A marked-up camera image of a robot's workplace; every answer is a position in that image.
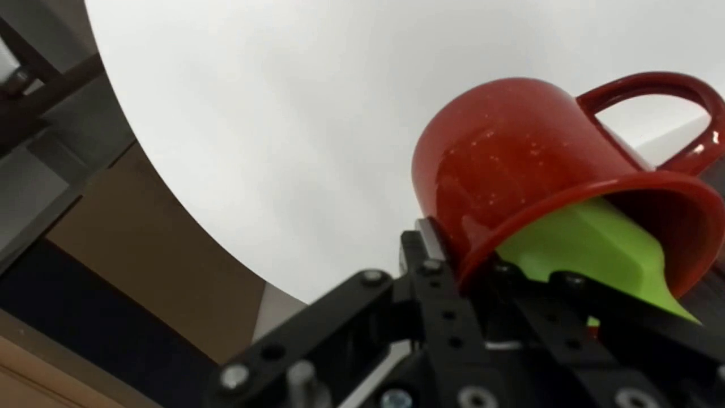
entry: white backdrop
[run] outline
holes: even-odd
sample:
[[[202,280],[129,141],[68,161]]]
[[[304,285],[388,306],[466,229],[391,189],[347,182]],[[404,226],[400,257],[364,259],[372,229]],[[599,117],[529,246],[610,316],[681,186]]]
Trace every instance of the white backdrop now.
[[[419,215],[413,148],[457,94],[512,76],[582,94],[637,70],[725,87],[715,0],[86,3],[171,192],[304,301],[366,266],[397,272],[399,233]],[[696,117],[648,100],[606,122],[641,146]]]

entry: green object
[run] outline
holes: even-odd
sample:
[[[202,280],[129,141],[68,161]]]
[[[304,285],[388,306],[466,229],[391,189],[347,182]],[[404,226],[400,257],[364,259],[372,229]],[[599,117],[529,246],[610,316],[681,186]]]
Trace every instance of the green object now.
[[[498,257],[534,282],[570,270],[698,322],[664,282],[664,249],[657,239],[606,199],[570,204],[534,221],[509,236]]]

